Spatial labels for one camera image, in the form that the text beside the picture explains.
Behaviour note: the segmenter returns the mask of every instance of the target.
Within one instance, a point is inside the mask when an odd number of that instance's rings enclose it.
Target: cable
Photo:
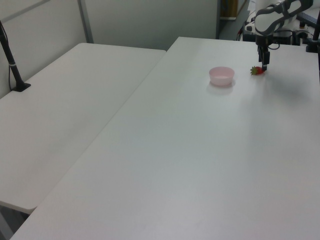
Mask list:
[[[268,46],[268,49],[270,49],[270,50],[278,50],[279,48],[280,48],[280,43],[278,43],[278,47],[277,48],[271,48],[271,47]]]
[[[250,13],[247,19],[249,19],[249,17],[251,16],[251,14],[253,14],[253,13],[255,13],[255,12],[256,12],[256,11],[253,11],[252,13]]]
[[[242,35],[243,31],[242,28],[238,31],[238,33],[236,34],[235,40],[236,41],[240,41],[241,35]]]
[[[3,32],[4,32],[4,35],[5,35],[5,38],[6,38],[6,42],[9,44],[8,35],[7,35],[6,30],[5,30],[4,26],[2,25],[2,22],[1,22],[1,21],[0,21],[0,28],[1,28],[1,29],[3,30]],[[9,83],[9,89],[10,89],[10,91],[12,91],[11,82],[10,82],[10,75],[11,75],[11,71],[10,71],[10,65],[9,65],[8,83]]]
[[[10,65],[9,65],[9,89],[10,89],[10,91],[12,91],[12,88],[11,88],[11,83],[10,83],[10,73],[11,73],[11,71],[10,71]]]

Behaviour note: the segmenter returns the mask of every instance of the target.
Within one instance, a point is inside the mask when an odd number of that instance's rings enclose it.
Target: black cable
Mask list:
[[[8,79],[8,81],[9,81],[9,89],[10,89],[10,91],[12,91],[11,83],[10,83],[10,73],[11,73],[11,71],[10,71],[10,65],[9,65],[9,79]]]
[[[268,49],[270,49],[270,50],[278,50],[279,48],[280,48],[280,43],[278,43],[278,47],[277,48],[271,48],[271,47],[268,46]]]
[[[249,16],[248,16],[248,18],[250,17],[251,14],[253,14],[253,13],[255,13],[255,12],[256,12],[256,11],[253,11],[252,13],[250,13]],[[247,18],[247,19],[248,19],[248,18]]]
[[[1,28],[1,29],[3,30],[3,32],[4,32],[4,35],[5,35],[5,38],[6,38],[6,42],[9,44],[8,35],[7,35],[6,30],[5,30],[4,26],[2,25],[2,22],[1,22],[1,21],[0,21],[0,28]],[[12,91],[11,82],[10,82],[10,75],[11,75],[11,71],[10,71],[10,65],[9,65],[8,83],[9,83],[9,89],[10,89],[10,91]]]
[[[236,38],[235,38],[236,41],[240,41],[241,34],[242,34],[242,33],[239,33],[239,32],[238,32],[238,34],[236,35]]]

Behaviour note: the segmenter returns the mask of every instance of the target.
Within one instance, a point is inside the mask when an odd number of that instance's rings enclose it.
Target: floor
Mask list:
[[[236,40],[237,33],[249,16],[249,0],[246,0],[236,20],[220,20],[219,39]]]
[[[28,216],[0,205],[0,240],[9,240]]]

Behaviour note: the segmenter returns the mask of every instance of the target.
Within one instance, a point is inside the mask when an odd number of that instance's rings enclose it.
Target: table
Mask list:
[[[318,239],[318,56],[258,64],[252,42],[180,37],[12,240]]]
[[[165,54],[81,43],[0,100],[0,205],[31,213]]]

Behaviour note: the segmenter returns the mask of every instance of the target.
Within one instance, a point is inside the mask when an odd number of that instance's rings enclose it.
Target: strawberry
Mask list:
[[[253,66],[251,68],[251,75],[260,75],[263,74],[265,71],[262,70],[262,67],[260,66]]]

